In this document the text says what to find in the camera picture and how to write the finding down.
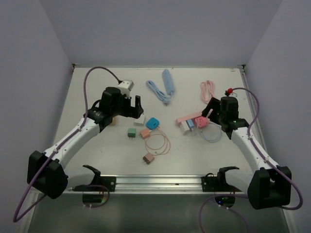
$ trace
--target coiled pink cable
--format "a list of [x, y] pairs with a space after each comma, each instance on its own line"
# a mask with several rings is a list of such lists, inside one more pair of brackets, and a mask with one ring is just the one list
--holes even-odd
[[[215, 83], [210, 80], [207, 80], [205, 82], [201, 82], [200, 88], [201, 88], [201, 98], [204, 103], [208, 104], [210, 99], [214, 97]], [[206, 98], [206, 91], [208, 91], [209, 93], [208, 98]]]

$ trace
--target cable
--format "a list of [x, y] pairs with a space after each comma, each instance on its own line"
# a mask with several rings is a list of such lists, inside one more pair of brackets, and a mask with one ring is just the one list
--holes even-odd
[[266, 157], [263, 155], [263, 153], [262, 153], [262, 152], [260, 151], [260, 149], [257, 147], [255, 141], [254, 141], [253, 138], [251, 137], [251, 133], [250, 133], [251, 127], [252, 127], [252, 125], [256, 122], [256, 120], [257, 120], [257, 118], [258, 118], [258, 116], [259, 116], [259, 112], [260, 112], [260, 104], [259, 104], [259, 100], [258, 100], [257, 96], [256, 96], [252, 91], [250, 91], [250, 90], [248, 90], [248, 89], [246, 89], [246, 88], [244, 88], [244, 87], [233, 88], [232, 91], [234, 91], [234, 90], [244, 90], [244, 91], [247, 91], [248, 93], [250, 93], [250, 94], [254, 97], [254, 99], [255, 99], [255, 101], [256, 101], [256, 103], [257, 103], [257, 112], [256, 112], [256, 115], [255, 115], [253, 121], [249, 124], [249, 127], [248, 127], [248, 129], [247, 129], [248, 138], [249, 138], [250, 142], [252, 143], [253, 147], [255, 148], [255, 150], [256, 150], [256, 151], [258, 152], [258, 154], [261, 156], [261, 158], [263, 158], [263, 159], [266, 161], [266, 163], [267, 163], [270, 167], [272, 167], [278, 174], [280, 174], [284, 179], [286, 179], [286, 180], [294, 187], [294, 189], [295, 189], [295, 190], [297, 191], [297, 193], [298, 193], [298, 196], [299, 196], [299, 204], [298, 204], [297, 206], [295, 206], [295, 207], [284, 207], [284, 206], [281, 206], [281, 208], [284, 209], [284, 210], [298, 210], [298, 209], [302, 206], [302, 204], [303, 204], [302, 194], [301, 194], [301, 192], [300, 192], [298, 186], [297, 186], [290, 178], [288, 178], [283, 172], [281, 172], [276, 166], [274, 166], [272, 163], [270, 163], [269, 160], [266, 159]]
[[167, 96], [163, 91], [160, 91], [154, 82], [152, 82], [151, 80], [148, 80], [146, 84], [151, 90], [154, 91], [154, 93], [156, 94], [159, 100], [161, 100], [165, 104], [169, 104], [171, 102], [170, 98], [172, 98], [172, 95]]
[[[199, 211], [199, 223], [200, 223], [200, 228], [201, 228], [201, 231], [202, 233], [205, 233], [205, 230], [203, 228], [203, 224], [202, 224], [202, 211], [203, 211], [203, 208], [204, 206], [206, 205], [206, 203], [208, 203], [212, 198], [215, 198], [215, 197], [236, 197], [236, 198], [247, 198], [247, 195], [246, 194], [216, 194], [214, 196], [211, 196], [209, 198], [207, 198], [203, 204], [201, 205], [200, 207], [200, 211]], [[246, 219], [239, 213], [237, 212], [236, 210], [233, 210], [232, 208], [226, 208], [225, 206], [222, 206], [221, 207], [231, 211], [231, 212], [234, 212], [235, 214], [237, 214], [238, 216], [241, 217], [241, 219], [244, 221], [245, 225], [246, 225], [246, 228], [247, 228], [247, 232], [249, 233], [250, 232], [250, 227], [246, 221]]]
[[[215, 83], [210, 80], [207, 80], [200, 84], [200, 88], [201, 88], [201, 99], [203, 100], [204, 103], [208, 104], [210, 99], [214, 97]], [[208, 98], [205, 98], [206, 91], [209, 92]]]
[[98, 188], [102, 188], [103, 190], [106, 190], [107, 191], [107, 193], [108, 193], [108, 196], [107, 196], [107, 199], [106, 200], [102, 200], [102, 202], [99, 204], [99, 205], [85, 205], [85, 206], [87, 206], [87, 207], [89, 207], [89, 208], [98, 208], [98, 207], [102, 207], [103, 205], [105, 205], [107, 202], [108, 202], [108, 200], [109, 200], [109, 198], [110, 198], [110, 192], [109, 192], [109, 189], [108, 188], [106, 188], [105, 186], [103, 186], [103, 185], [99, 185], [99, 184], [90, 184], [90, 185], [84, 185], [85, 187], [90, 187], [90, 188], [96, 188], [96, 187], [98, 187]]
[[208, 139], [208, 138], [206, 138], [206, 136], [204, 135], [203, 129], [201, 129], [200, 135], [201, 135], [201, 137], [202, 137], [204, 140], [206, 140], [206, 141], [208, 141], [208, 142], [210, 142], [210, 143], [218, 142], [218, 141], [222, 138], [222, 135], [223, 135], [222, 129], [221, 129], [217, 124], [215, 124], [215, 123], [210, 122], [208, 125], [210, 125], [210, 124], [216, 125], [216, 127], [217, 127], [217, 128], [219, 129], [219, 131], [220, 131], [219, 135], [218, 135], [215, 139]]
[[[167, 138], [166, 134], [165, 134], [162, 130], [159, 130], [159, 129], [152, 130], [151, 132], [156, 132], [156, 133], [153, 134], [153, 135], [151, 135], [150, 137], [147, 137], [147, 138], [144, 139], [147, 152], [150, 153], [150, 152], [148, 151], [148, 148], [151, 149], [151, 150], [159, 150], [159, 149], [162, 149], [162, 148], [166, 145], [166, 146], [165, 146], [165, 149], [163, 150], [162, 153], [156, 153], [156, 154], [150, 153], [150, 154], [152, 154], [152, 155], [154, 155], [154, 156], [156, 156], [156, 155], [162, 155], [162, 154], [167, 154], [167, 153], [171, 150], [171, 142], [170, 142], [169, 139]], [[153, 137], [153, 136], [156, 136], [156, 135], [163, 136], [163, 138], [164, 138], [164, 143], [163, 143], [163, 145], [162, 145], [161, 147], [159, 147], [159, 148], [152, 148], [152, 147], [150, 147], [150, 146], [147, 144], [147, 142], [148, 142], [149, 138], [151, 138], [151, 137]]]
[[[87, 97], [86, 97], [86, 80], [90, 74], [90, 72], [92, 72], [95, 69], [104, 69], [106, 71], [108, 71], [110, 74], [112, 74], [113, 77], [115, 77], [118, 81], [118, 83], [122, 83], [122, 81], [120, 79], [118, 79], [118, 77], [112, 73], [109, 69], [105, 68], [105, 67], [93, 67], [91, 68], [85, 75], [84, 78], [84, 82], [83, 82], [83, 93], [84, 93], [84, 102], [85, 102], [85, 107], [86, 107], [86, 111], [85, 111], [85, 117], [84, 120], [81, 124], [81, 128], [84, 127], [85, 123], [86, 123], [86, 119], [87, 119]], [[56, 147], [56, 151], [58, 151], [66, 142], [68, 142], [73, 136], [75, 136], [80, 130], [77, 129], [75, 130], [72, 134], [70, 134], [67, 138], [64, 139], [64, 141], [62, 141], [57, 147]], [[49, 164], [49, 162], [51, 161], [51, 159], [54, 157], [54, 155], [56, 154], [56, 152], [52, 152], [52, 154], [47, 158], [47, 160], [43, 163], [43, 165], [41, 166], [41, 168], [39, 168], [38, 172], [34, 175], [34, 177], [32, 178], [32, 180], [30, 181], [29, 185], [27, 186], [23, 196], [20, 199], [19, 204], [17, 205], [17, 208], [15, 210], [14, 216], [13, 216], [13, 222], [18, 222], [19, 220], [21, 220], [21, 218], [23, 218], [34, 206], [36, 206], [40, 201], [42, 201], [46, 195], [43, 195], [40, 199], [38, 199], [35, 203], [33, 203], [27, 210], [25, 210], [25, 212], [23, 212], [20, 216], [18, 216], [20, 209], [31, 189], [31, 187], [33, 186], [33, 184], [35, 183], [36, 179], [38, 178], [38, 176], [40, 175], [40, 173], [42, 172], [42, 170]]]

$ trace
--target light blue cord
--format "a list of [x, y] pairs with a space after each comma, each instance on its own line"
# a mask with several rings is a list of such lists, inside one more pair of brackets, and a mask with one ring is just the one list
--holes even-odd
[[201, 135], [201, 137], [204, 140], [206, 140], [206, 141], [208, 141], [210, 143], [218, 142], [222, 138], [222, 134], [223, 134], [222, 129], [217, 124], [214, 124], [214, 123], [210, 122], [208, 125], [210, 125], [210, 124], [216, 125], [218, 127], [218, 129], [220, 131], [219, 135], [215, 139], [207, 139], [206, 136], [203, 133], [203, 130], [200, 131], [200, 135]]
[[156, 84], [154, 82], [152, 82], [151, 80], [148, 80], [146, 82], [147, 86], [153, 90], [157, 96], [157, 98], [161, 101], [163, 101], [165, 104], [169, 104], [171, 102], [170, 98], [173, 96], [167, 96], [165, 95], [165, 93], [163, 91], [160, 91], [159, 88], [156, 86]]

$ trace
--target gray wall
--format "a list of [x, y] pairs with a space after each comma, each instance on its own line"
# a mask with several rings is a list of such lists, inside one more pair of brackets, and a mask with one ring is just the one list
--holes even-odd
[[41, 0], [82, 65], [246, 64], [282, 0]]
[[246, 66], [268, 151], [292, 170], [304, 195], [303, 207], [293, 212], [302, 233], [311, 230], [310, 9], [310, 0], [284, 0]]
[[0, 3], [0, 232], [26, 187], [28, 157], [52, 143], [71, 65], [38, 0]]

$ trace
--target blue power strip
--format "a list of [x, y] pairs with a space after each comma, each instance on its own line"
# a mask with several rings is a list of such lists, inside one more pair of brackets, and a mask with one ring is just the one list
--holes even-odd
[[170, 74], [168, 69], [165, 69], [162, 72], [162, 78], [163, 78], [163, 82], [164, 82], [164, 85], [165, 85], [166, 93], [168, 95], [172, 96], [173, 93], [175, 92], [175, 87], [174, 87], [174, 84], [173, 84], [173, 80], [172, 80], [171, 74]]

